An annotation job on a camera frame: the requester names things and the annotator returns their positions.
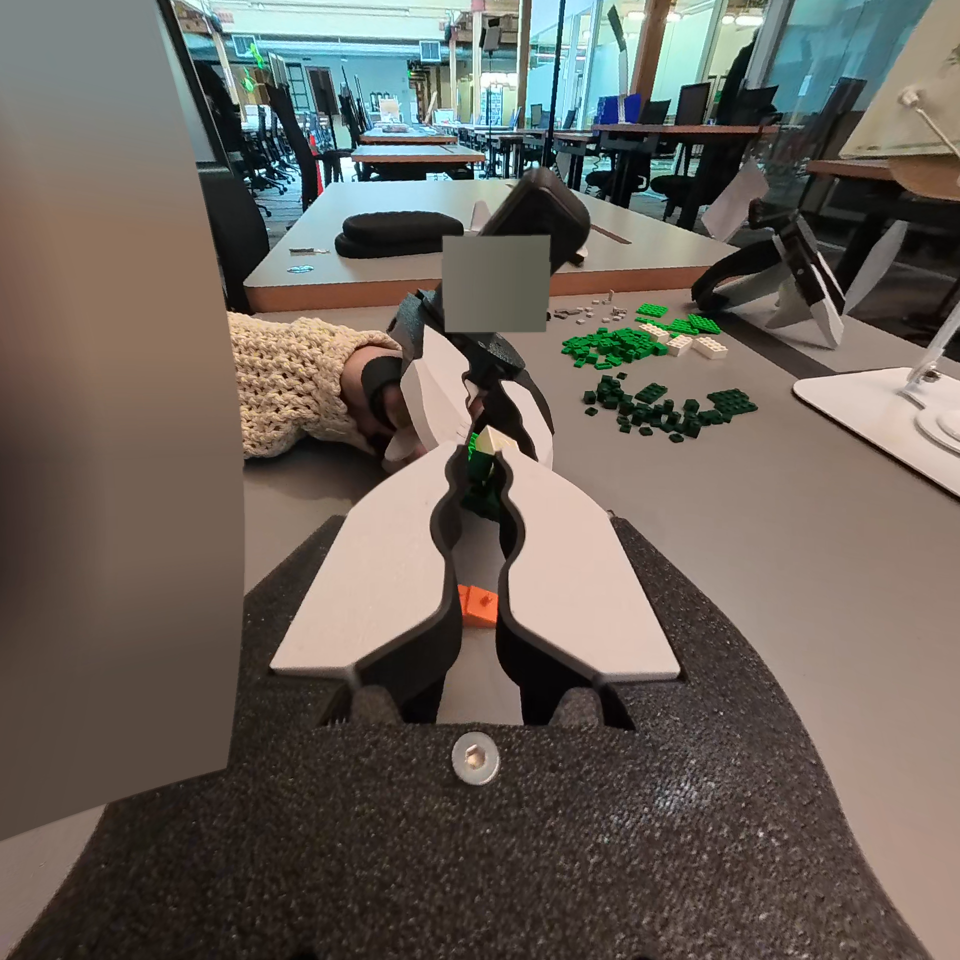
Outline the wooden pillar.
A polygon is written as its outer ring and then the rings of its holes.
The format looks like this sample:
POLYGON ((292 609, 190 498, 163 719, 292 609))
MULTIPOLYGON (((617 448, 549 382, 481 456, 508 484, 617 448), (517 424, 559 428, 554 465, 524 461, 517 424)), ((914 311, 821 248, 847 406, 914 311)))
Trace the wooden pillar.
POLYGON ((644 18, 630 77, 630 93, 648 101, 654 89, 667 18, 673 1, 645 1, 644 18))

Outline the tall black office chair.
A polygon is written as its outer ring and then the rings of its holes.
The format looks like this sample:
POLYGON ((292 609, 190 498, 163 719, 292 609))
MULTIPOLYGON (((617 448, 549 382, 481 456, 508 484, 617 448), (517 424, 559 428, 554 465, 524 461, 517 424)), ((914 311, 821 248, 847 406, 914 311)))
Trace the tall black office chair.
MULTIPOLYGON (((278 88, 272 83, 266 83, 267 96, 270 107, 277 115, 286 139, 294 153, 301 179, 302 210, 308 210, 318 199, 316 166, 308 139, 301 129, 294 112, 293 103, 285 88, 278 88)), ((340 162, 350 157, 351 149, 325 150, 327 177, 335 182, 342 180, 340 162)))

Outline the long wooden top desk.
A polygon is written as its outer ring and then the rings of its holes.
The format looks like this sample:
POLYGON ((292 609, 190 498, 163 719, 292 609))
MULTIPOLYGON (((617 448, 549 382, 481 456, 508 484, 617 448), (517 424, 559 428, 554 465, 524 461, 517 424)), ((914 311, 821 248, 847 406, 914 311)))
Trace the long wooden top desk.
MULTIPOLYGON (((613 173, 608 185, 608 199, 623 209, 629 206, 632 195, 631 184, 637 162, 642 156, 651 156, 661 139, 678 140, 680 144, 686 145, 686 138, 699 134, 739 134, 742 132, 751 137, 746 152, 753 143, 765 136, 773 135, 778 130, 779 124, 776 123, 750 124, 748 126, 614 124, 592 127, 592 131, 599 134, 600 149, 610 152, 614 156, 613 173)), ((694 225, 695 222, 692 228, 687 229, 687 231, 693 231, 694 225)))

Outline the dark leg wooden table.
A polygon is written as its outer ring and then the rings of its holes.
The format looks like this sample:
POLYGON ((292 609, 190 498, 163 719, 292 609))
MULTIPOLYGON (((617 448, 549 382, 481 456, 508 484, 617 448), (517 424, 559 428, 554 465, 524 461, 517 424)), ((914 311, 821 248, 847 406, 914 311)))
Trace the dark leg wooden table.
POLYGON ((834 276, 846 295, 846 310, 855 293, 869 287, 859 281, 864 266, 882 272, 903 243, 900 234, 911 227, 929 227, 958 236, 958 160, 952 155, 897 156, 885 159, 811 161, 807 172, 829 177, 853 191, 845 209, 863 214, 834 276), (896 223, 905 229, 895 228, 896 223))

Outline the person's left hand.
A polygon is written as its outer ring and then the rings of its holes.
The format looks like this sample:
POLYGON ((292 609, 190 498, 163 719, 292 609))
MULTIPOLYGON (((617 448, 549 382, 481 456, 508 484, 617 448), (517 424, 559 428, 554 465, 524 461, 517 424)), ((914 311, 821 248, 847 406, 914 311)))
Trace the person's left hand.
POLYGON ((386 450, 399 430, 412 426, 399 382, 388 383, 381 390, 383 417, 377 416, 367 401, 363 374, 367 366, 381 357, 401 360, 402 353, 385 346, 359 347, 344 362, 340 378, 341 400, 366 445, 377 452, 386 450))

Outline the black padded pouch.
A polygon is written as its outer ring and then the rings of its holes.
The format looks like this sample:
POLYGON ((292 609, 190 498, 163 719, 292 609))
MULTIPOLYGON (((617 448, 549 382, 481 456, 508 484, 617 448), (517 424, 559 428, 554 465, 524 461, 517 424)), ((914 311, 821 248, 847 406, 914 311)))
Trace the black padded pouch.
POLYGON ((460 220, 437 211, 375 211, 355 214, 342 222, 345 238, 368 246, 432 242, 464 233, 460 220))
POLYGON ((434 255, 442 252, 443 234, 424 238, 389 239, 375 242, 369 238, 354 239, 341 232, 335 237, 335 252, 341 258, 353 260, 405 258, 434 255))

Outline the tan edged table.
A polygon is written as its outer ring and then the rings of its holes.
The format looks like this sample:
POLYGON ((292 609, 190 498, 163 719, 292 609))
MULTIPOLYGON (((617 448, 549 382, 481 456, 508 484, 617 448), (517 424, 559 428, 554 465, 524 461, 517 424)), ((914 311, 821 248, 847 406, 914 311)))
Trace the tan edged table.
MULTIPOLYGON (((301 215, 245 281, 255 313, 298 314, 324 310, 396 306, 409 293, 433 289, 441 279, 441 256, 426 254, 387 259, 343 258, 334 249, 348 217, 376 211, 437 211, 465 227, 474 207, 494 211, 517 184, 511 180, 400 181, 334 183, 301 215), (292 256, 291 247, 317 247, 328 255, 292 256), (314 266, 295 275, 287 268, 314 266)), ((618 243, 591 232, 582 266, 564 266, 550 281, 553 297, 689 289, 734 248, 710 237, 641 213, 581 195, 590 221, 632 243, 618 243)))

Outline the pile of dark green lego pieces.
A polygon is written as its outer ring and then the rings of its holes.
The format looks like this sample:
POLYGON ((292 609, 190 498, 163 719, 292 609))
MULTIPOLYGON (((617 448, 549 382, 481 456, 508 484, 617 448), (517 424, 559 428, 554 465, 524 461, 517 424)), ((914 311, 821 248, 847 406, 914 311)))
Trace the pile of dark green lego pieces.
POLYGON ((664 433, 672 443, 698 439, 706 430, 730 425, 759 411, 759 405, 739 389, 715 390, 704 399, 677 400, 666 385, 650 382, 632 389, 627 374, 601 373, 596 385, 582 392, 584 413, 596 417, 608 411, 618 432, 649 437, 664 433))

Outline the person's left forearm knit sleeve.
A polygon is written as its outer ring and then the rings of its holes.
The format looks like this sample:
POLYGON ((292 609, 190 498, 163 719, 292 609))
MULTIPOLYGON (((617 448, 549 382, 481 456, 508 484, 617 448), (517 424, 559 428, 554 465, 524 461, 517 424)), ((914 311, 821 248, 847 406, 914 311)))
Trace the person's left forearm knit sleeve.
POLYGON ((343 396, 357 352, 396 353, 382 331, 358 331, 320 318, 274 322, 228 311, 245 460, 282 456, 303 439, 373 452, 343 396))

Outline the white stand base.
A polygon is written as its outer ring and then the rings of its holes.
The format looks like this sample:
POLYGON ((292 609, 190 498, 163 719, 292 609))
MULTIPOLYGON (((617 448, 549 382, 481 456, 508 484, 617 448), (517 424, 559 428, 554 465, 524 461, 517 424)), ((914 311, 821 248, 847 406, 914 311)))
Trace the white stand base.
POLYGON ((916 366, 799 379, 794 396, 912 472, 959 497, 959 381, 938 362, 959 328, 955 305, 916 366))

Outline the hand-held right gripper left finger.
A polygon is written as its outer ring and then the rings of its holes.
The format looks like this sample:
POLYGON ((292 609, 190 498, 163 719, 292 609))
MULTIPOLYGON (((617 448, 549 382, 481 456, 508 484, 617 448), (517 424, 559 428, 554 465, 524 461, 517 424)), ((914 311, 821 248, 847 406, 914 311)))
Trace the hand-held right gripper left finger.
POLYGON ((281 676, 381 687, 402 717, 437 720, 462 646, 453 560, 469 451, 443 442, 356 503, 278 646, 281 676))

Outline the idle black and white gripper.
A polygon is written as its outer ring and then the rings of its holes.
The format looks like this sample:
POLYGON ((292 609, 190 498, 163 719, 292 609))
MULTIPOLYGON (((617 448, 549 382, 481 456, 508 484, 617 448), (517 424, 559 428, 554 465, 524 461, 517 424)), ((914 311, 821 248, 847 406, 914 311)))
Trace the idle black and white gripper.
POLYGON ((825 345, 839 348, 845 294, 805 219, 797 211, 775 210, 757 199, 750 203, 748 221, 752 229, 766 228, 772 235, 738 248, 707 268, 691 286, 692 303, 704 315, 732 312, 775 293, 767 330, 784 330, 811 320, 825 345))

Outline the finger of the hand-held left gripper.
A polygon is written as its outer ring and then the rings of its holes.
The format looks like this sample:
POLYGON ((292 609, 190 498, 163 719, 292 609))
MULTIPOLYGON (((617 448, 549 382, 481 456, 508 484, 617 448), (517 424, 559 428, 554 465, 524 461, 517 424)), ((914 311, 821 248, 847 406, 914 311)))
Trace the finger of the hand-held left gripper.
POLYGON ((503 435, 546 470, 554 468, 554 422, 540 388, 526 369, 498 378, 485 388, 480 432, 503 435))
POLYGON ((423 330, 420 355, 404 369, 400 390, 410 425, 399 429, 399 457, 409 458, 446 442, 468 444, 471 405, 479 388, 469 377, 469 359, 433 328, 423 330))

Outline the cluster of small grey lego pieces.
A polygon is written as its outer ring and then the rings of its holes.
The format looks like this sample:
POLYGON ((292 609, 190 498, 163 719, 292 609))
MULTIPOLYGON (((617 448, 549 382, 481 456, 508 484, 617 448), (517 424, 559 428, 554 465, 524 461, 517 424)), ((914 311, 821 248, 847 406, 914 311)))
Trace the cluster of small grey lego pieces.
POLYGON ((632 309, 615 299, 615 293, 555 296, 548 308, 550 322, 568 322, 575 326, 620 322, 632 315, 632 309))

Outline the black chair beside table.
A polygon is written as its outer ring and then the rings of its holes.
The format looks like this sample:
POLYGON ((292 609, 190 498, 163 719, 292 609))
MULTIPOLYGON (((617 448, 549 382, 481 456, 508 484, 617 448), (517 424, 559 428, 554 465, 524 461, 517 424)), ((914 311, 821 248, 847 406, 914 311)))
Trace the black chair beside table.
POLYGON ((252 315, 245 282, 270 252, 259 207, 242 179, 222 166, 198 167, 214 250, 228 310, 252 315))

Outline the pile of bright green lego pieces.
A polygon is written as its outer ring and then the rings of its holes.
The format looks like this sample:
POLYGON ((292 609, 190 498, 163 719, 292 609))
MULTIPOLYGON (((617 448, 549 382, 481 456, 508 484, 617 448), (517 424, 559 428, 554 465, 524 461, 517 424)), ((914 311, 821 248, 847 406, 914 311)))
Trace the pile of bright green lego pieces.
POLYGON ((577 369, 592 366, 598 371, 615 370, 651 357, 700 356, 691 347, 679 356, 669 355, 665 343, 655 342, 639 330, 642 323, 659 326, 670 334, 670 338, 680 333, 694 338, 707 335, 726 346, 719 339, 721 327, 704 315, 681 313, 655 302, 644 302, 630 309, 631 315, 620 321, 576 325, 579 331, 561 343, 561 355, 570 359, 577 369))

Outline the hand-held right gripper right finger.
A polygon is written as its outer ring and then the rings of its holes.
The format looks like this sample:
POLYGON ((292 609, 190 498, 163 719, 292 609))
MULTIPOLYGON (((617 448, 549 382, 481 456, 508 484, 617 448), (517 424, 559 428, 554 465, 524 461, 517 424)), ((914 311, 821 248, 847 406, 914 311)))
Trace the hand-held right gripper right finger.
POLYGON ((520 450, 496 455, 501 483, 495 646, 522 722, 546 726, 571 690, 629 725, 620 684, 675 682, 682 667, 607 511, 520 450))

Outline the black vertical pole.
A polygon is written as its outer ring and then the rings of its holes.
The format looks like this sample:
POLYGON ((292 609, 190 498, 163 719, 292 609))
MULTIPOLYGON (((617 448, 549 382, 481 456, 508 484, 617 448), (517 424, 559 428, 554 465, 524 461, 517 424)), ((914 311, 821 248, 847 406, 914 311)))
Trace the black vertical pole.
POLYGON ((550 172, 553 165, 553 144, 555 124, 557 119, 558 90, 562 59, 563 32, 565 29, 566 20, 566 6, 567 1, 558 1, 558 23, 555 36, 554 67, 550 89, 551 97, 549 105, 549 118, 541 154, 541 168, 546 172, 550 172))

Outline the pale wooden board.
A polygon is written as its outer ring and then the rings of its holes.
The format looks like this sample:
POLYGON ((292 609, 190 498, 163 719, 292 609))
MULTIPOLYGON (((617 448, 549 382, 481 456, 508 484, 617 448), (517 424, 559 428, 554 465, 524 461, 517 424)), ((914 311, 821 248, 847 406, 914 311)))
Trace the pale wooden board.
POLYGON ((934 1, 839 152, 920 198, 959 199, 959 3, 934 1))

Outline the green and white lego build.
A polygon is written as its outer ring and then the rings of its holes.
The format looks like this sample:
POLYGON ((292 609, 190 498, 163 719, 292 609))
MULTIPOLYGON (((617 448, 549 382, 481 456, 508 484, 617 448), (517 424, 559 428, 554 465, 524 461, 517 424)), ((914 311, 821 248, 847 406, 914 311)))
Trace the green and white lego build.
POLYGON ((467 444, 466 488, 461 507, 476 517, 498 523, 500 493, 496 476, 496 456, 507 448, 518 449, 518 442, 493 426, 470 434, 467 444))

